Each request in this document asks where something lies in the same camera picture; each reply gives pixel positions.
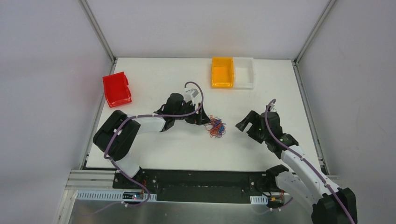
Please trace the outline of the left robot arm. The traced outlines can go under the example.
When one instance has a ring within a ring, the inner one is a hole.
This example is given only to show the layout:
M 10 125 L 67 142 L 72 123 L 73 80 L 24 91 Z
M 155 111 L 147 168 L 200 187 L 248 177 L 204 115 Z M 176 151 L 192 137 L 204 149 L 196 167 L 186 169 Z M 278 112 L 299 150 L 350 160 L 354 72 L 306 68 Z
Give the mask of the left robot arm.
M 151 114 L 128 116 L 121 110 L 113 111 L 94 134 L 92 143 L 124 177 L 126 185 L 136 189 L 143 186 L 143 170 L 130 153 L 134 140 L 139 134 L 165 132 L 177 120 L 198 126 L 210 122 L 203 103 L 196 103 L 193 93 L 172 93 L 166 103 Z

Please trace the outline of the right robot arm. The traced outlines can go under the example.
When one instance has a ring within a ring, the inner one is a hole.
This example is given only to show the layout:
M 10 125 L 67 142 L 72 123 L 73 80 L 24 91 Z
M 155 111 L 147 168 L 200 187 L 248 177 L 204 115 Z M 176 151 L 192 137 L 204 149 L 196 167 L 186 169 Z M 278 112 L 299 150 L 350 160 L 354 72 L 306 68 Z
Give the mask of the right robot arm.
M 287 166 L 268 169 L 265 185 L 271 191 L 287 192 L 302 205 L 314 224 L 356 224 L 358 222 L 356 196 L 350 188 L 337 183 L 315 168 L 308 160 L 298 141 L 283 132 L 277 112 L 267 110 L 262 114 L 250 111 L 236 128 L 244 131 Z

